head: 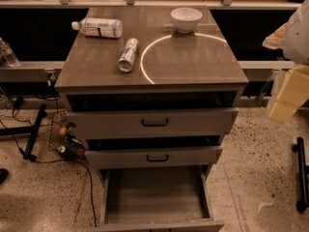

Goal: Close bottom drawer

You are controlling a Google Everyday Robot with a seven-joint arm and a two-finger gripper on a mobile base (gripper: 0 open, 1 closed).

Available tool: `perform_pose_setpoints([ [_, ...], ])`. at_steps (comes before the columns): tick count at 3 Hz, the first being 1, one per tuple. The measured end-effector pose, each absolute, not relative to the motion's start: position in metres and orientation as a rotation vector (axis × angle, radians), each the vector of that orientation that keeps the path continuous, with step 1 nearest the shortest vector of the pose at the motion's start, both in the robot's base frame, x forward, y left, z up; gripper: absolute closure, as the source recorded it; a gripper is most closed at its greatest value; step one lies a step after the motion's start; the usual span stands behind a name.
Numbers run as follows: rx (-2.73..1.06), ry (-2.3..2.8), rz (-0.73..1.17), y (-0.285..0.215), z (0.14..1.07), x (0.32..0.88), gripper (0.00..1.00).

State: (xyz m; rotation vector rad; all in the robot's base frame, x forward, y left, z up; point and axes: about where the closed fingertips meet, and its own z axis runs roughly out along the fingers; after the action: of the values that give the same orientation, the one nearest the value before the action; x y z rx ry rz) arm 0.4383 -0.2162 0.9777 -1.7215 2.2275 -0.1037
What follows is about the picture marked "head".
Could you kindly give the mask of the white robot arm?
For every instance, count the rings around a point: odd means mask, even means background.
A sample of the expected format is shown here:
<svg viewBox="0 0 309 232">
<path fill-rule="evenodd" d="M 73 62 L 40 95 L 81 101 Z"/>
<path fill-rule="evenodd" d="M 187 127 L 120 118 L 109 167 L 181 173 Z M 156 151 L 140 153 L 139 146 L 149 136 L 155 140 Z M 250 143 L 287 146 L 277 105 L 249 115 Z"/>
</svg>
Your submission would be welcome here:
<svg viewBox="0 0 309 232">
<path fill-rule="evenodd" d="M 309 0 L 305 0 L 289 20 L 262 43 L 283 50 L 294 66 L 286 72 L 283 84 L 269 112 L 275 122 L 286 122 L 309 100 Z"/>
</svg>

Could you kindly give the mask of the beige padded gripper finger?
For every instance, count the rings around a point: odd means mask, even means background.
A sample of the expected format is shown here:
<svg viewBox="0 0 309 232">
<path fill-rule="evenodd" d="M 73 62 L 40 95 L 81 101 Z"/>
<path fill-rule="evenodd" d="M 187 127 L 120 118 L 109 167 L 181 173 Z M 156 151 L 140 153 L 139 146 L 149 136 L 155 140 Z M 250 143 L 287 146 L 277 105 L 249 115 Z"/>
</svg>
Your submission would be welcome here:
<svg viewBox="0 0 309 232">
<path fill-rule="evenodd" d="M 309 66 L 294 65 L 285 73 L 282 86 L 268 117 L 278 123 L 288 121 L 309 100 Z"/>
</svg>

